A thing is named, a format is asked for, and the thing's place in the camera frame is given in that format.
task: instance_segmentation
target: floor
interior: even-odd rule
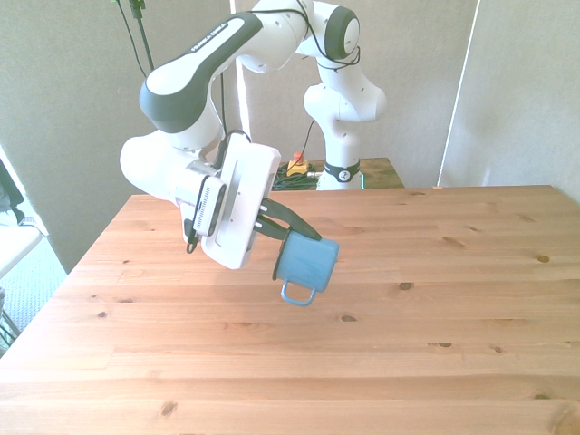
[[[22,331],[64,281],[66,274],[44,238],[0,279],[6,291],[5,310]]]

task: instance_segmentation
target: blue mug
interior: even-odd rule
[[[298,306],[310,305],[316,293],[326,290],[338,257],[338,243],[327,238],[315,240],[296,231],[288,231],[276,262],[273,278],[282,279],[282,298]],[[287,295],[288,284],[306,287],[312,292],[307,301]]]

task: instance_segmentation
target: wood knot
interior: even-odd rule
[[[342,320],[343,322],[347,322],[347,323],[348,323],[348,322],[358,322],[358,321],[356,320],[356,317],[354,317],[354,316],[352,316],[352,315],[349,315],[349,314],[342,315],[342,316],[341,316],[341,320]]]
[[[463,248],[465,248],[465,245],[463,245],[461,242],[459,242],[458,240],[456,240],[456,239],[455,239],[455,238],[453,238],[453,237],[444,237],[444,238],[443,238],[443,241],[444,241],[444,242],[447,242],[447,243],[449,243],[450,245],[452,245],[452,246],[454,246],[454,247],[457,247],[457,248],[459,248],[459,249],[463,249]]]
[[[163,417],[168,417],[173,412],[175,412],[175,410],[177,408],[178,408],[178,404],[176,402],[174,402],[174,401],[168,401],[167,403],[165,403],[163,405],[163,408],[161,408],[161,415]]]
[[[525,220],[526,222],[536,222],[533,218],[526,215],[518,215],[520,219]]]

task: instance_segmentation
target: logo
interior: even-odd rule
[[[351,177],[351,173],[348,170],[343,170],[338,174],[338,179],[342,182],[348,181]]]
[[[195,53],[198,52],[201,48],[203,48],[209,41],[211,41],[212,39],[214,39],[217,35],[219,35],[225,28],[227,28],[229,26],[228,23],[222,23],[220,24],[218,27],[216,27],[214,30],[212,30],[211,32],[209,32],[209,34],[204,37],[201,41],[199,41],[198,43],[196,43],[193,48],[191,49],[191,52]]]

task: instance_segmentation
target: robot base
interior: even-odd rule
[[[350,181],[341,182],[325,171],[318,179],[316,190],[361,190],[364,189],[363,179],[363,174],[357,172]]]

